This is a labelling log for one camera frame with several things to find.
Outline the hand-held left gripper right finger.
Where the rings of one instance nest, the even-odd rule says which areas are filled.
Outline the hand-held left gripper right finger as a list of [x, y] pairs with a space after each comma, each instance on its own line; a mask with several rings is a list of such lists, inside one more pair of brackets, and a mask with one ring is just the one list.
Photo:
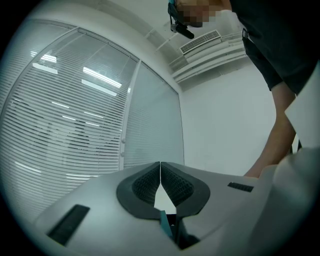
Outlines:
[[226, 224], [254, 223], [270, 192], [269, 170], [253, 178], [162, 162], [160, 172], [176, 208], [176, 240], [186, 236], [203, 240]]

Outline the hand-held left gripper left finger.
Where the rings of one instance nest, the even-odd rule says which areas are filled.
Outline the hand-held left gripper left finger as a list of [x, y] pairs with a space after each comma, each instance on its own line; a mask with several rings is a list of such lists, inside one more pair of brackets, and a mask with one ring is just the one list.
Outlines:
[[93, 177], [35, 220], [57, 256], [179, 256], [155, 208], [160, 163]]

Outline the person's right forearm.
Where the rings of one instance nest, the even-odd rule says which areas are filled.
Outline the person's right forearm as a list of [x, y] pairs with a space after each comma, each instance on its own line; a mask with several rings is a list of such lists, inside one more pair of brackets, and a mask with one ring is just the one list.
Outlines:
[[296, 98], [285, 82], [271, 89], [275, 106], [275, 122], [267, 142], [253, 166], [245, 173], [246, 177], [259, 178], [264, 168], [277, 165], [288, 154], [296, 132], [285, 111]]

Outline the wide window blind panel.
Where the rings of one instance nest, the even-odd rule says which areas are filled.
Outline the wide window blind panel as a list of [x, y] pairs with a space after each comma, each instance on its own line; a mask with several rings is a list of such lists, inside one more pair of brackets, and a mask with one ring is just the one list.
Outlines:
[[89, 31], [25, 22], [0, 63], [0, 178], [23, 219], [120, 169], [138, 59]]

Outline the narrow window blind panel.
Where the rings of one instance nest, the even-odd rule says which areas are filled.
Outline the narrow window blind panel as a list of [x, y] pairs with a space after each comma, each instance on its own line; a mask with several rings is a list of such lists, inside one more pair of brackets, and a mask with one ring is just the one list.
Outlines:
[[123, 165], [151, 162], [184, 164], [183, 128], [178, 93], [142, 63], [128, 112]]

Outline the white ceiling pipes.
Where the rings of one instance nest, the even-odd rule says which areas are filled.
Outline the white ceiling pipes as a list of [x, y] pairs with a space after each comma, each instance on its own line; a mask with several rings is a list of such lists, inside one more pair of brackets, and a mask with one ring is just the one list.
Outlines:
[[169, 63], [172, 77], [179, 84], [203, 72], [246, 57], [242, 31], [221, 35]]

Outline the white ceiling air vent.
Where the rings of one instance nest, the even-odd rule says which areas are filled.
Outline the white ceiling air vent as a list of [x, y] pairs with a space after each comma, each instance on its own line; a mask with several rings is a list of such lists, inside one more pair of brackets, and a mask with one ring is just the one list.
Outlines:
[[199, 46], [202, 46], [208, 42], [211, 42], [213, 40], [220, 39], [220, 38], [221, 38], [220, 33], [215, 29], [215, 30], [207, 32], [201, 36], [198, 36], [197, 38], [194, 38], [191, 41], [189, 41], [188, 43], [182, 45], [180, 47], [180, 51], [184, 55]]

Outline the person's black shirt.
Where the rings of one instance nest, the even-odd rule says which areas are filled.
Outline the person's black shirt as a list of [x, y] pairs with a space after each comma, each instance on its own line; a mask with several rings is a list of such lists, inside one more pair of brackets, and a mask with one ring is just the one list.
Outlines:
[[245, 52], [268, 88], [281, 82], [298, 95], [312, 75], [320, 52], [301, 32], [305, 15], [296, 18], [288, 0], [230, 0], [242, 29]]

